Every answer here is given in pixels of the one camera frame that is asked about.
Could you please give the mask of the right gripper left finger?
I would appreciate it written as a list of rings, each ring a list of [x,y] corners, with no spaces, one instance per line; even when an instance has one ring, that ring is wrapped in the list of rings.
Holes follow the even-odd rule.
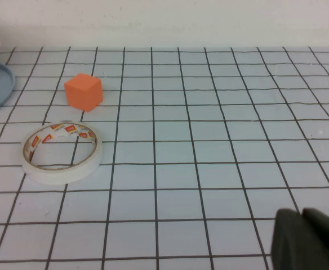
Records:
[[[277,211],[271,259],[274,269],[329,269],[329,251],[302,213],[291,209]]]

